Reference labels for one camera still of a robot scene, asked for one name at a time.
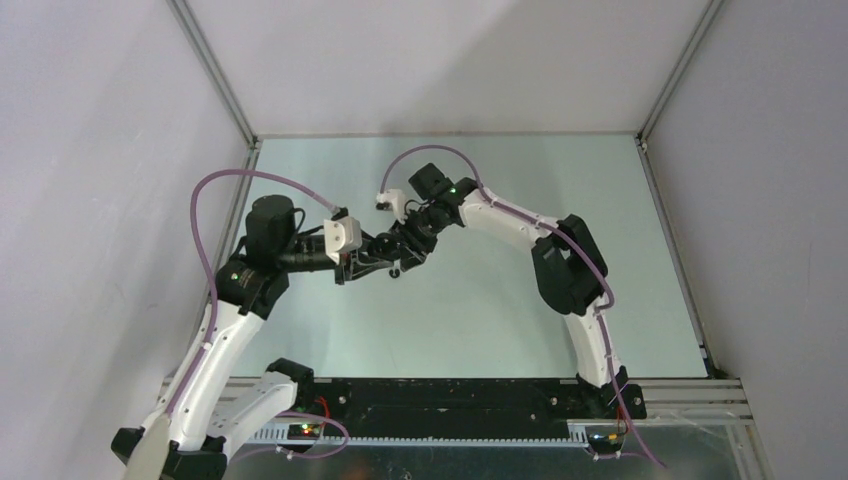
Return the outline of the black charging case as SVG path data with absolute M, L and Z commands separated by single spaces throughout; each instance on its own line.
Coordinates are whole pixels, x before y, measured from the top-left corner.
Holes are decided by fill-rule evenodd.
M 373 258 L 394 262 L 397 258 L 397 243 L 389 236 L 380 235 L 369 242 L 367 253 Z

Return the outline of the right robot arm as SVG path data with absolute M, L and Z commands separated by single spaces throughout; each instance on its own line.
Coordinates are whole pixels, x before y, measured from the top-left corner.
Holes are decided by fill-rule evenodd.
M 409 183 L 421 200 L 416 209 L 398 189 L 382 186 L 376 196 L 377 209 L 396 218 L 391 244 L 401 252 L 401 269 L 421 264 L 449 226 L 484 232 L 527 252 L 541 298 L 562 316 L 572 340 L 583 408 L 596 418 L 617 415 L 630 423 L 629 376 L 605 318 L 615 297 L 585 221 L 534 213 L 497 197 L 478 175 L 454 182 L 434 164 L 418 170 Z

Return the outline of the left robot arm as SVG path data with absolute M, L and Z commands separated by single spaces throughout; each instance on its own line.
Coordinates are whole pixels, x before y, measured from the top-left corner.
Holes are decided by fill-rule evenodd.
M 120 429 L 112 451 L 127 479 L 220 479 L 236 453 L 287 411 L 304 416 L 316 403 L 312 369 L 285 359 L 226 406 L 220 397 L 237 360 L 266 324 L 292 273 L 331 270 L 344 284 L 394 267 L 376 252 L 346 210 L 301 232 L 303 213 L 283 195 L 255 200 L 246 233 L 215 273 L 200 328 L 159 406 L 137 428 Z

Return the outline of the left controller board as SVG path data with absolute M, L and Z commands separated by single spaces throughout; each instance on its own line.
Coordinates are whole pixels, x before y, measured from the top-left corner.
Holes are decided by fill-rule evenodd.
M 292 423 L 287 427 L 286 439 L 289 441 L 318 440 L 323 433 L 323 425 L 310 423 Z

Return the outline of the controller board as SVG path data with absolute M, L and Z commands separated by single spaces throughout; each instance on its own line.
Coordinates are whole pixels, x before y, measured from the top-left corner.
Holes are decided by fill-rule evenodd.
M 590 444 L 620 444 L 624 442 L 626 436 L 626 433 L 591 434 L 588 436 L 588 442 Z
M 289 441 L 318 440 L 323 433 L 323 425 L 310 423 L 292 423 L 287 427 L 286 439 Z

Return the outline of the right controller board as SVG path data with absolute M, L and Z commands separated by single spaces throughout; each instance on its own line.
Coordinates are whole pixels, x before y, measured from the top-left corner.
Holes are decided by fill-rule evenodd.
M 626 436 L 626 433 L 591 434 L 588 436 L 588 442 L 590 444 L 620 444 L 624 442 Z

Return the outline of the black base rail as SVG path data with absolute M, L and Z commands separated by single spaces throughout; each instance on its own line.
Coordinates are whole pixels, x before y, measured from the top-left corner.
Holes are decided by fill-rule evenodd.
M 555 440 L 578 420 L 647 417 L 637 384 L 616 394 L 555 378 L 330 378 L 308 385 L 295 407 L 328 414 L 359 440 Z

